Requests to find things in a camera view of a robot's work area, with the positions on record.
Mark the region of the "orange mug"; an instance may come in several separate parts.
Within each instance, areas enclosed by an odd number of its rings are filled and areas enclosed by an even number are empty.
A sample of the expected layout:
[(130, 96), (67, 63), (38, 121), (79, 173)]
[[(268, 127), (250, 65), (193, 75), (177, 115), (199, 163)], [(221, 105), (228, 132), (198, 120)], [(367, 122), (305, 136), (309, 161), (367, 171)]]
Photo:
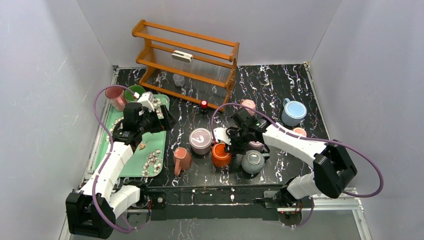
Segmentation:
[(225, 143), (217, 143), (211, 149), (211, 161), (216, 167), (228, 166), (232, 156), (231, 153), (226, 152)]

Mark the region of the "green mug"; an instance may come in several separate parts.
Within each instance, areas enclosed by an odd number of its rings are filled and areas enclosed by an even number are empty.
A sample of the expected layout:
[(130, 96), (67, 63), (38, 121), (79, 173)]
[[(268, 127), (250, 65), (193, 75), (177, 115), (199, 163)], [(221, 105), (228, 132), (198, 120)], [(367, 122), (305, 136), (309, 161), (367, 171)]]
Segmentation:
[(124, 91), (124, 98), (127, 103), (137, 102), (137, 99), (134, 97), (134, 94), (139, 97), (145, 92), (145, 89), (141, 85), (132, 85)]

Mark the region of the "pink ghost pattern mug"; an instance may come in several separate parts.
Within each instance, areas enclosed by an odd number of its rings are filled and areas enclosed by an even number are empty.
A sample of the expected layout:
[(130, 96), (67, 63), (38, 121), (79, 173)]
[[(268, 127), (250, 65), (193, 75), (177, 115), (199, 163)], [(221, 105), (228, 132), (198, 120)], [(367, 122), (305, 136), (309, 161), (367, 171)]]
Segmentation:
[(127, 104), (124, 96), (124, 89), (120, 86), (111, 86), (105, 90), (105, 96), (110, 104), (117, 110), (122, 112)]

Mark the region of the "mauve mug behind arm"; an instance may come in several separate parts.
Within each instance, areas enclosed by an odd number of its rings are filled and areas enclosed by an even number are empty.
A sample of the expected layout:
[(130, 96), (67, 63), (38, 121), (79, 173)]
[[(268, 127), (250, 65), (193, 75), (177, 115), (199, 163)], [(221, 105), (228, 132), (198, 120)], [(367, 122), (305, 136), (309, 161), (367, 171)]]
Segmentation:
[(250, 141), (248, 143), (248, 147), (250, 150), (255, 150), (262, 153), (265, 148), (265, 145), (259, 141)]

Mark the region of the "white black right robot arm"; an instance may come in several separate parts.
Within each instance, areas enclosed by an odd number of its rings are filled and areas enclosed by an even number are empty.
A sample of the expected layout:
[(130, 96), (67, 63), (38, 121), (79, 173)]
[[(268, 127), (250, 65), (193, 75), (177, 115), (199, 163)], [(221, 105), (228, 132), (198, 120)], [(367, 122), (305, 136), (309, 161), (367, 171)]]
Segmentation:
[(336, 199), (357, 175), (357, 169), (346, 148), (337, 141), (307, 140), (266, 117), (260, 119), (240, 109), (231, 116), (236, 126), (213, 130), (216, 141), (226, 144), (225, 151), (247, 154), (249, 142), (275, 147), (302, 160), (312, 172), (293, 177), (272, 196), (261, 201), (278, 206), (292, 206), (299, 200), (318, 194)]

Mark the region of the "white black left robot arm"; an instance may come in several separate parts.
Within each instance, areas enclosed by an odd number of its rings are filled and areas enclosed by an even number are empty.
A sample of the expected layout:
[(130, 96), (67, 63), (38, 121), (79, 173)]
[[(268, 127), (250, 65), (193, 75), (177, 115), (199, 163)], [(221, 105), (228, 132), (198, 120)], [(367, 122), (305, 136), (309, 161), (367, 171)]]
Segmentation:
[(109, 150), (88, 182), (65, 200), (68, 230), (73, 235), (107, 239), (113, 231), (129, 234), (137, 229), (116, 224), (131, 205), (146, 203), (147, 187), (130, 181), (113, 192), (123, 168), (142, 143), (146, 133), (170, 131), (176, 121), (164, 104), (130, 102), (123, 118), (109, 131)]

